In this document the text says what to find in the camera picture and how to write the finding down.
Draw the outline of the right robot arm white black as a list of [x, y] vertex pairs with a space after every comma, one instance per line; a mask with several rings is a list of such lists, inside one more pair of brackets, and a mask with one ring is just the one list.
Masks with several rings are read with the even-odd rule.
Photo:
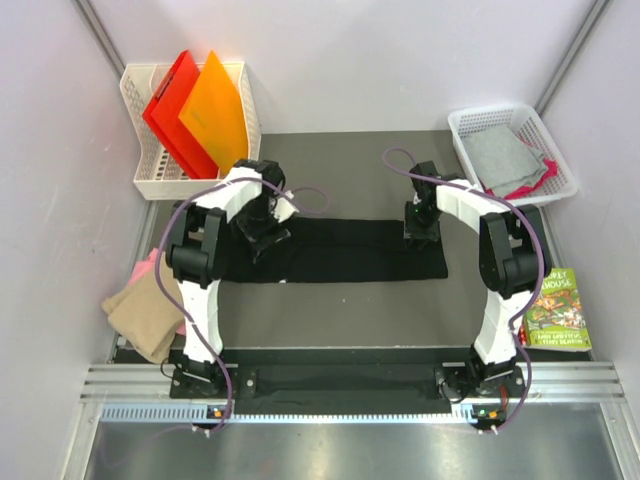
[[479, 272], [488, 290], [480, 333], [465, 370], [442, 373], [440, 388], [457, 390], [460, 397], [471, 392], [490, 395], [514, 373], [513, 331], [522, 323], [520, 311], [535, 297], [538, 279], [550, 272], [539, 210], [512, 209], [466, 180], [446, 180], [432, 162], [412, 166], [409, 176], [415, 194], [404, 209], [407, 246], [421, 249], [439, 241], [440, 216], [455, 217], [478, 235]]

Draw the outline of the black t-shirt with flower print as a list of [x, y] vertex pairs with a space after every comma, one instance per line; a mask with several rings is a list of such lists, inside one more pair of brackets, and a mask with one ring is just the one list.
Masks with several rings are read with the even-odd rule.
[[231, 251], [222, 279], [235, 283], [369, 283], [446, 279], [440, 240], [411, 248], [400, 220], [295, 217], [291, 237], [253, 262], [249, 247]]

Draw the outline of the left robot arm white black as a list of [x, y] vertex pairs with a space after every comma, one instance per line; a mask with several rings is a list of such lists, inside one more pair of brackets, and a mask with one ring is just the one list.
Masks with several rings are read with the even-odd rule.
[[223, 341], [218, 291], [232, 254], [256, 264], [290, 238], [284, 225], [296, 209], [284, 192], [286, 177], [271, 160], [242, 159], [216, 189], [180, 209], [166, 238], [165, 258], [187, 312], [186, 343], [175, 360], [176, 386], [204, 397], [228, 393], [227, 374], [217, 362]]

